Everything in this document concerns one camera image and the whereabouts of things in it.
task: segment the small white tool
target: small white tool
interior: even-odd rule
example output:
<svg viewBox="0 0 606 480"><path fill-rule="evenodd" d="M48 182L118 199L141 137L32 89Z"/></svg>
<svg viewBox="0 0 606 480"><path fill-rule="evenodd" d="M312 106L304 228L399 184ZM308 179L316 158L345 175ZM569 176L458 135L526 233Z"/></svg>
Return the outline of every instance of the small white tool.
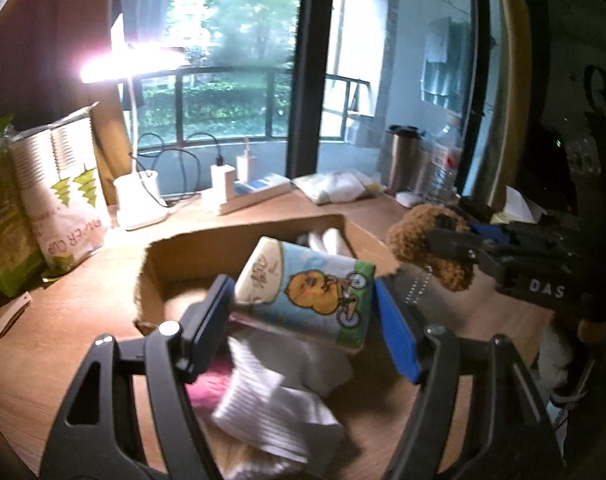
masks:
<svg viewBox="0 0 606 480"><path fill-rule="evenodd" d="M11 326L19 319L20 314L32 302L32 297L28 292L19 296L7 304L7 311L0 319L0 338L3 337Z"/></svg>

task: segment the desk lamp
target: desk lamp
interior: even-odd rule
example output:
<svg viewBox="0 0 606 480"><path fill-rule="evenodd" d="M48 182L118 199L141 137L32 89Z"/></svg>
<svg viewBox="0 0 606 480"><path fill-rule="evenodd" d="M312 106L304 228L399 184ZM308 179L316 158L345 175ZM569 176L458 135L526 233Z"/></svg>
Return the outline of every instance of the desk lamp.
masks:
<svg viewBox="0 0 606 480"><path fill-rule="evenodd" d="M138 171L138 110L133 77L141 74L176 70L188 64L176 49L154 46L128 46L96 57L81 70L83 83L122 80L127 83L132 108L132 171L114 181L118 197L118 225L127 231L156 224L167 218L167 204L158 189L156 171Z"/></svg>

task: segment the white towel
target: white towel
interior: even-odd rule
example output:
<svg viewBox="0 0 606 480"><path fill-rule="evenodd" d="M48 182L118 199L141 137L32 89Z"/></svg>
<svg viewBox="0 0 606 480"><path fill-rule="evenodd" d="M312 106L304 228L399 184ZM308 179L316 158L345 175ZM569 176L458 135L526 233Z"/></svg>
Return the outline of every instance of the white towel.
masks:
<svg viewBox="0 0 606 480"><path fill-rule="evenodd" d="M425 61L428 63L448 62L449 27L452 19L448 16L434 20L428 25Z"/></svg>
<svg viewBox="0 0 606 480"><path fill-rule="evenodd" d="M234 371L212 421L238 440L281 457L279 470L302 469L322 478L343 428L319 394L329 394L352 376L346 355L260 330L237 333L229 345ZM231 476L249 478L249 473L251 465ZM253 473L252 478L264 478L266 472Z"/></svg>

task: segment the white paper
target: white paper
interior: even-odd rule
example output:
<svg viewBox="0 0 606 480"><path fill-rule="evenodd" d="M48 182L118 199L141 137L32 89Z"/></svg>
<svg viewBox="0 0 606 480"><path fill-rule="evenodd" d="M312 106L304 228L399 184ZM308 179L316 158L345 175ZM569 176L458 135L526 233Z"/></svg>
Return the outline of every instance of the white paper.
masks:
<svg viewBox="0 0 606 480"><path fill-rule="evenodd" d="M532 201L525 199L513 187L506 186L506 201L503 214L510 221L538 224L543 215L543 209Z"/></svg>

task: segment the screw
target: screw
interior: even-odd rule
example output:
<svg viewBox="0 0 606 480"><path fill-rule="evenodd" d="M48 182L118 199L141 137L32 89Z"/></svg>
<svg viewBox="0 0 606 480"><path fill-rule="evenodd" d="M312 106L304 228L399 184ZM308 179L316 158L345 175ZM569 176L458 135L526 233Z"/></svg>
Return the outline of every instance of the screw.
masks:
<svg viewBox="0 0 606 480"><path fill-rule="evenodd" d="M94 341L94 344L96 346L100 346L103 343L111 343L112 341L114 341L114 338L111 335L107 335L102 339L97 339L96 341Z"/></svg>
<svg viewBox="0 0 606 480"><path fill-rule="evenodd" d="M427 333L430 335L443 335L445 333L445 327L442 325L431 324L427 326Z"/></svg>
<svg viewBox="0 0 606 480"><path fill-rule="evenodd" d="M494 336L494 344L496 346L501 346L510 343L510 338L506 335L497 335Z"/></svg>
<svg viewBox="0 0 606 480"><path fill-rule="evenodd" d="M158 332L166 337L173 336L180 330L180 324L178 321L165 321L158 327Z"/></svg>

